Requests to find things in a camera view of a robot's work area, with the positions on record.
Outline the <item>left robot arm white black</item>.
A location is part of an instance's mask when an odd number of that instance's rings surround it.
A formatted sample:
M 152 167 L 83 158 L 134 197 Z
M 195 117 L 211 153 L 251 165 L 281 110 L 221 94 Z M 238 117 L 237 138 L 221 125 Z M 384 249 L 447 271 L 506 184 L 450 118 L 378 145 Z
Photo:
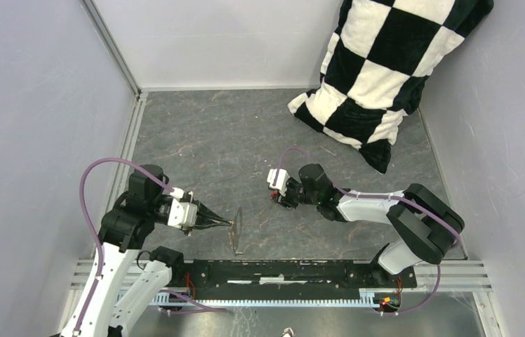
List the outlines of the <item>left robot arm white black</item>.
M 79 303 L 60 336 L 130 336 L 138 319 L 156 295 L 166 286 L 177 286 L 187 276 L 181 252 L 158 247 L 149 254 L 142 273 L 130 289 L 121 294 L 127 272 L 143 252 L 143 244 L 155 225 L 163 224 L 185 234 L 212 227 L 231 227 L 227 220 L 200 201 L 192 192 L 169 186 L 162 167 L 137 165 L 114 159 L 134 170 L 128 188 L 95 227 L 88 214 L 85 183 L 99 164 L 92 163 L 83 173 L 79 186 L 81 210 L 96 243 L 96 255 Z

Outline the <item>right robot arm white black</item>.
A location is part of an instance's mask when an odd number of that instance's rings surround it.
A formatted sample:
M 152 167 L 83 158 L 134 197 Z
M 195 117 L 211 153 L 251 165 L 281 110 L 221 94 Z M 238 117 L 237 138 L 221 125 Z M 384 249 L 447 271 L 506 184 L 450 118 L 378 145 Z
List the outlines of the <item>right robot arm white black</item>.
M 460 243 L 464 220 L 425 186 L 367 193 L 338 187 L 319 164 L 303 166 L 297 178 L 272 168 L 267 175 L 272 200 L 286 209 L 314 206 L 325 219 L 391 225 L 399 239 L 381 249 L 370 268 L 372 281 L 389 286 L 406 268 L 421 262 L 438 265 Z

